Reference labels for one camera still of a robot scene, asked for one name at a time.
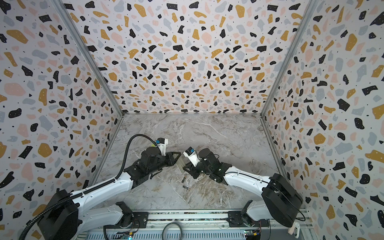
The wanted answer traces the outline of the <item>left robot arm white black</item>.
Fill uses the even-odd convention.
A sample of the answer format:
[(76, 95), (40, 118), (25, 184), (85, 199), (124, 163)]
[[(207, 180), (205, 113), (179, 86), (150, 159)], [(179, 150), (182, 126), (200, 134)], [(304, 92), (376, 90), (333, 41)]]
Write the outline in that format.
[(159, 138), (152, 143), (152, 147), (141, 153), (140, 159), (128, 168), (122, 166), (115, 177), (83, 190), (55, 193), (47, 207), (27, 223), (19, 238), (24, 240), (34, 224), (38, 225), (46, 240), (71, 240), (84, 231), (100, 226), (128, 227), (134, 217), (124, 202), (102, 209), (94, 207), (138, 187), (163, 168), (176, 164), (181, 153), (167, 152), (167, 139)]

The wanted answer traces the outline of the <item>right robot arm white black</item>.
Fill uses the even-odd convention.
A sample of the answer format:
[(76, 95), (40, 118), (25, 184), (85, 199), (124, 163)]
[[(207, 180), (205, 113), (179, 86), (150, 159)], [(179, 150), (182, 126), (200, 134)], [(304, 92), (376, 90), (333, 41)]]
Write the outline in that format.
[(207, 175), (218, 184), (238, 187), (262, 198), (249, 200), (240, 212), (240, 219), (229, 217), (233, 225), (254, 226), (260, 220), (274, 219), (280, 225), (291, 228), (300, 213), (303, 198), (280, 174), (259, 176), (240, 170), (231, 164), (219, 161), (218, 155), (205, 148), (196, 152), (193, 148), (184, 151), (189, 162), (183, 167), (194, 179)]

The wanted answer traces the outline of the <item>white remote control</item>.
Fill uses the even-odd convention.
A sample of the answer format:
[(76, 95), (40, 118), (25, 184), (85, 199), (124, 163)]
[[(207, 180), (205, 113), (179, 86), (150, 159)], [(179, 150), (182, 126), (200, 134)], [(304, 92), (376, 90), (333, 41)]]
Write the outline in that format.
[(186, 163), (182, 157), (178, 158), (178, 160), (176, 161), (176, 166), (182, 174), (185, 172), (184, 167), (186, 166)]

